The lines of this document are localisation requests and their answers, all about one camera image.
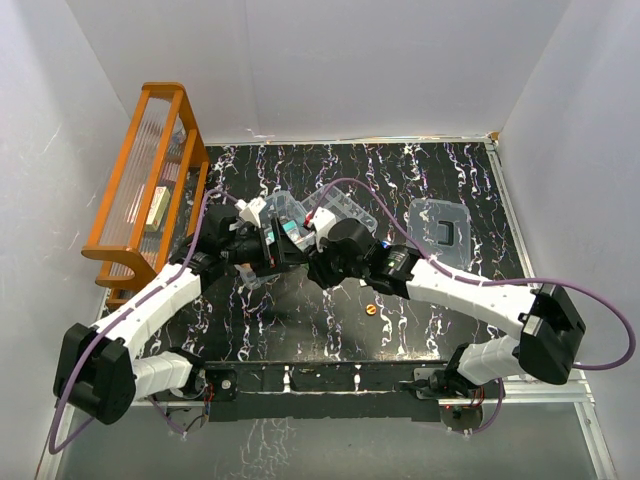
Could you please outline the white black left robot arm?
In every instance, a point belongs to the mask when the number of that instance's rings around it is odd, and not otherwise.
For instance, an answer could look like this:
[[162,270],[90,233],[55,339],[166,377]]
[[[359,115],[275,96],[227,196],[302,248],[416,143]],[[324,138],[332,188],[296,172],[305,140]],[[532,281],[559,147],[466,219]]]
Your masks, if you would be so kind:
[[195,355],[174,349],[144,358],[146,342],[180,309],[230,273],[245,283],[291,270],[306,261],[314,233],[277,214],[262,224],[235,208],[210,208],[159,274],[134,297],[91,326],[65,333],[53,393],[105,425],[119,420],[133,401],[166,390],[200,396],[207,376]]

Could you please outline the clear medicine kit box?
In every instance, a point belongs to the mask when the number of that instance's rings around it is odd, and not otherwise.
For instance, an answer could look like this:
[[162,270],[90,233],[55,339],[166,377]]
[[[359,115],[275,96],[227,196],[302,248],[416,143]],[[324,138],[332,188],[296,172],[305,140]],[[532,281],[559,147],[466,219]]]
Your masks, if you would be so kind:
[[255,290],[307,262],[305,251],[315,233],[304,226],[307,212],[288,191],[251,200],[241,210],[243,232],[257,236],[258,253],[250,260],[234,260],[244,285]]

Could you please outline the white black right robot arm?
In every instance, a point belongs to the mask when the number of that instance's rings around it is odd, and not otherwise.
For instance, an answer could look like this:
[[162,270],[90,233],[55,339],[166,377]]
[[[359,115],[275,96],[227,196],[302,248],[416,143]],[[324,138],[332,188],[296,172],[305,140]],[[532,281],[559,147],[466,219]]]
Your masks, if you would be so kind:
[[465,283],[414,248],[384,244],[357,219],[308,224],[315,236],[307,251],[308,277],[321,288],[354,278],[380,294],[446,307],[502,331],[481,344],[459,345],[446,367],[416,380],[414,390],[466,397],[512,375],[551,385],[567,382],[586,326],[563,287],[489,286],[477,276]]

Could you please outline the teal bandage packet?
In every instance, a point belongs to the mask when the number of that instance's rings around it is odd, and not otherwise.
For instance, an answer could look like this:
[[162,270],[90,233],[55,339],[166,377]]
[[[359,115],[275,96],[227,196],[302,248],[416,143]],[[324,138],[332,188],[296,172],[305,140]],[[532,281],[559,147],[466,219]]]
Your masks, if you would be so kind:
[[281,217],[280,222],[284,232],[294,243],[301,239],[300,227],[296,220],[286,220],[284,217]]

